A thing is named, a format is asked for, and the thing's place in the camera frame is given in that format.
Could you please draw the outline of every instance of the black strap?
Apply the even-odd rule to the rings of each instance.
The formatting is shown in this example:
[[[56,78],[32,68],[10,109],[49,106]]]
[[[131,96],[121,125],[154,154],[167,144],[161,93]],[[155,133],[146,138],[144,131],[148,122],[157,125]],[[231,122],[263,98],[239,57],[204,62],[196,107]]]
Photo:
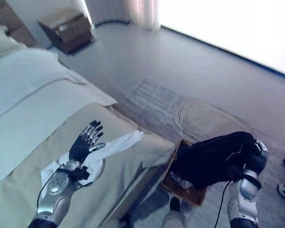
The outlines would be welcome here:
[[[86,170],[87,167],[83,166],[82,169],[76,168],[74,171],[59,168],[56,172],[64,172],[70,177],[75,178],[77,180],[87,180],[90,174]]]
[[[254,177],[252,177],[252,176],[250,176],[250,175],[247,175],[247,174],[244,174],[243,177],[244,177],[247,181],[253,183],[259,190],[262,188],[261,182],[259,182],[256,178],[254,178]]]

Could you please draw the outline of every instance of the rug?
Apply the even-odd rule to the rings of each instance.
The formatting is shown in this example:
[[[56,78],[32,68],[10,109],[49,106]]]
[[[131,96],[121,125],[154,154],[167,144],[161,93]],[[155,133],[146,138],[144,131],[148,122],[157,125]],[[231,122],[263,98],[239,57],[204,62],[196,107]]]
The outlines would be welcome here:
[[[121,107],[139,120],[139,124],[161,137],[177,143],[180,138],[195,142],[197,139],[184,133],[174,122],[174,114],[187,97],[167,88],[143,80],[121,103]],[[260,175],[263,185],[257,200],[260,227],[285,228],[285,199],[276,186],[285,184],[285,145],[274,138],[253,129],[253,135],[267,146],[268,162]],[[129,210],[130,226],[138,228],[160,228],[166,212],[169,211],[171,196],[158,186],[164,167],[148,184],[142,195]],[[192,207],[181,203],[181,211],[188,221],[189,228],[214,227],[225,183],[208,187],[204,203]],[[227,215],[228,191],[225,193],[218,228],[230,227]]]

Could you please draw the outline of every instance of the white towel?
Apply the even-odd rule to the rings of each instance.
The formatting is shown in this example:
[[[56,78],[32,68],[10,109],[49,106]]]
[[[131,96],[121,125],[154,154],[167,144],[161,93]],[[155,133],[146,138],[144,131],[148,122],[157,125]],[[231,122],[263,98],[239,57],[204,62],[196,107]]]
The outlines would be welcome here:
[[[90,155],[87,156],[86,160],[83,163],[83,166],[86,166],[88,168],[87,171],[90,173],[90,176],[87,180],[81,180],[79,182],[84,185],[89,182],[95,181],[101,172],[103,166],[103,159],[108,158],[126,149],[129,149],[130,147],[137,144],[142,139],[142,137],[143,137],[143,132],[136,130],[133,133],[126,134],[111,142],[106,142],[104,148],[92,152]],[[41,171],[42,186],[45,185],[45,183],[53,175],[56,169],[58,169],[60,165],[66,164],[67,161],[68,161],[68,153],[65,153],[59,158],[58,161],[53,161],[44,170],[42,170]],[[46,189],[47,188],[43,189],[41,193],[41,199],[44,198],[47,191]]]

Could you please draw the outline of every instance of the wooden tray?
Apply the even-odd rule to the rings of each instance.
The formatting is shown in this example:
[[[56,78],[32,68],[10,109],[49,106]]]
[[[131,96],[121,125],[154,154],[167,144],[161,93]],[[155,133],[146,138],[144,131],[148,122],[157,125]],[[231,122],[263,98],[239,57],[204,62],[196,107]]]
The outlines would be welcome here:
[[[204,188],[203,190],[197,190],[194,186],[192,186],[189,189],[185,190],[170,175],[170,168],[172,163],[177,159],[176,155],[179,150],[179,147],[183,145],[191,146],[192,144],[193,143],[185,139],[181,139],[179,141],[175,151],[172,154],[172,157],[170,158],[169,166],[165,171],[163,179],[161,181],[161,186],[173,196],[182,199],[188,204],[191,204],[193,206],[200,206],[205,198],[207,188]]]

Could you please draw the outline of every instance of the wall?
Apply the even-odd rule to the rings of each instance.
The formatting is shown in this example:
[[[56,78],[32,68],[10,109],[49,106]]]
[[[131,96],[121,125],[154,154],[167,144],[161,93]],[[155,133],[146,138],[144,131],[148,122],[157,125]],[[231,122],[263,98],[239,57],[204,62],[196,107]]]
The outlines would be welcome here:
[[[161,23],[285,73],[285,0],[165,0]]]
[[[37,20],[65,7],[81,10],[81,0],[6,0],[18,17],[28,27],[35,39],[43,46],[48,47],[51,42],[40,28]]]

